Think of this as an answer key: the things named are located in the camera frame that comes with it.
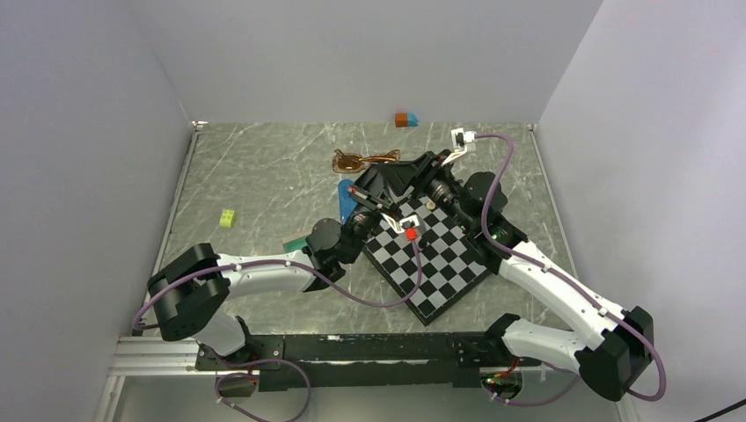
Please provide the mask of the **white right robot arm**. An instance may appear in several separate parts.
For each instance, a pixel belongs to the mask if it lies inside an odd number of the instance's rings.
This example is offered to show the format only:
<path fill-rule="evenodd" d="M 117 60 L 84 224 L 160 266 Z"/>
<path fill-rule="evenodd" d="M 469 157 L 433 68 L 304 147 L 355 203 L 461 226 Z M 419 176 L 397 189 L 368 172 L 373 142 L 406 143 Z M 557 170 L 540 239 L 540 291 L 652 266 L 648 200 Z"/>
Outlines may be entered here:
<path fill-rule="evenodd" d="M 625 309 L 556 266 L 503 215 L 500 178 L 490 171 L 460 181 L 444 155 L 372 164 L 346 190 L 356 201 L 354 223 L 397 222 L 410 200 L 427 198 L 461 232 L 473 262 L 509 280 L 551 309 L 565 330 L 499 317 L 486 331 L 487 358 L 507 365 L 515 357 L 570 370 L 600 397 L 617 402 L 650 365 L 659 365 L 652 316 Z"/>

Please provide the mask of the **brown brick block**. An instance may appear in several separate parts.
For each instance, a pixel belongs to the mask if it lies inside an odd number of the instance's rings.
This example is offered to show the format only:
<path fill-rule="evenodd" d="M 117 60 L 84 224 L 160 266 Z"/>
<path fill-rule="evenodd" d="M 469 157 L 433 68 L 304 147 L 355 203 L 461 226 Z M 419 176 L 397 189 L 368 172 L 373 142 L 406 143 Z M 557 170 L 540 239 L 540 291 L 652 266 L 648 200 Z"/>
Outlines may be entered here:
<path fill-rule="evenodd" d="M 292 251 L 301 251 L 307 246 L 308 234 L 296 234 L 293 236 L 284 237 L 282 239 L 282 247 L 286 253 Z"/>

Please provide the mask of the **brown sunglasses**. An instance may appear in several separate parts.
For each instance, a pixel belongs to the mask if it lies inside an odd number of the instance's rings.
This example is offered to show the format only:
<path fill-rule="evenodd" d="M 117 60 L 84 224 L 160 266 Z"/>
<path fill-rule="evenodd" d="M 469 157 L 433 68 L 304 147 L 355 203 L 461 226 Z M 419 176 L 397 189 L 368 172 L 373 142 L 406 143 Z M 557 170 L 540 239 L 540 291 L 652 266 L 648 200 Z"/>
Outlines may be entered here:
<path fill-rule="evenodd" d="M 340 149 L 334 151 L 332 170 L 336 173 L 358 173 L 367 170 L 373 164 L 394 163 L 400 160 L 400 150 L 393 149 L 385 154 L 362 156 L 357 153 L 346 153 Z"/>

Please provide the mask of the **blue glasses case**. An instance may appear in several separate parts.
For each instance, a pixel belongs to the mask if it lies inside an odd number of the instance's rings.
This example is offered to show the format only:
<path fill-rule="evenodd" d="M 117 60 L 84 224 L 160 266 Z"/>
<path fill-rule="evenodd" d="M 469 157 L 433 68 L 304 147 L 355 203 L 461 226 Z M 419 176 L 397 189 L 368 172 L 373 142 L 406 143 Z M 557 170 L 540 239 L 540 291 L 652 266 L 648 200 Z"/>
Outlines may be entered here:
<path fill-rule="evenodd" d="M 350 198 L 348 188 L 354 184 L 351 179 L 342 179 L 338 184 L 340 222 L 345 223 L 355 210 L 356 202 Z"/>

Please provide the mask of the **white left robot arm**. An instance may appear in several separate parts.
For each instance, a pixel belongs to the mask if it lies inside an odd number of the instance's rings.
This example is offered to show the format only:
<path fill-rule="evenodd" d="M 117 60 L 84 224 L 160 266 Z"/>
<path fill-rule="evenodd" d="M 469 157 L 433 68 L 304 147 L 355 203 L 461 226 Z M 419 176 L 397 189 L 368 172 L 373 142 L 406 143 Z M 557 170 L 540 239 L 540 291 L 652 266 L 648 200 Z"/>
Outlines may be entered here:
<path fill-rule="evenodd" d="M 356 261 L 380 222 L 393 223 L 403 216 L 386 193 L 350 186 L 347 194 L 355 202 L 347 221 L 318 221 L 299 251 L 241 257 L 199 243 L 155 273 L 147 283 L 150 302 L 145 309 L 154 312 L 162 340 L 193 338 L 217 352 L 227 367 L 245 367 L 253 354 L 250 333 L 243 319 L 222 311 L 224 302 L 336 288 L 345 274 L 343 267 Z"/>

